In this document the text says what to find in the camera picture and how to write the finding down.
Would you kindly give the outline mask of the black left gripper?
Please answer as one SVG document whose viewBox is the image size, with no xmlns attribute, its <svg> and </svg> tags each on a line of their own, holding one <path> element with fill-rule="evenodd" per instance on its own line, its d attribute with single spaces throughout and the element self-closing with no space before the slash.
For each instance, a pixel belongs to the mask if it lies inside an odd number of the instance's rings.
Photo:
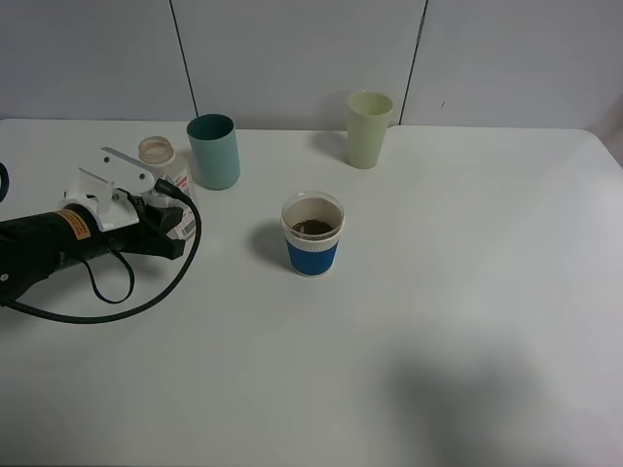
<svg viewBox="0 0 623 467">
<path fill-rule="evenodd" d="M 185 241 L 167 234 L 182 221 L 184 209 L 147 204 L 140 220 L 145 226 L 130 225 L 102 232 L 92 214 L 81 206 L 68 206 L 43 215 L 49 231 L 46 244 L 52 249 L 57 268 L 69 268 L 111 251 L 176 260 L 184 254 Z"/>
</svg>

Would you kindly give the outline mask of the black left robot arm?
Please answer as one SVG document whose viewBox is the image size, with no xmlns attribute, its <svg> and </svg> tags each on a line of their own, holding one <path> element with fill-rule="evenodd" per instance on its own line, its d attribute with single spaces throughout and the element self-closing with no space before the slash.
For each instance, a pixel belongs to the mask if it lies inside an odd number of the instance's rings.
<svg viewBox="0 0 623 467">
<path fill-rule="evenodd" d="M 176 260 L 185 242 L 165 232 L 183 217 L 180 207 L 139 205 L 139 222 L 103 232 L 82 205 L 1 223 L 1 297 L 16 300 L 34 284 L 73 266 L 87 266 L 104 255 L 117 258 L 128 272 L 130 292 L 135 275 L 125 253 Z"/>
</svg>

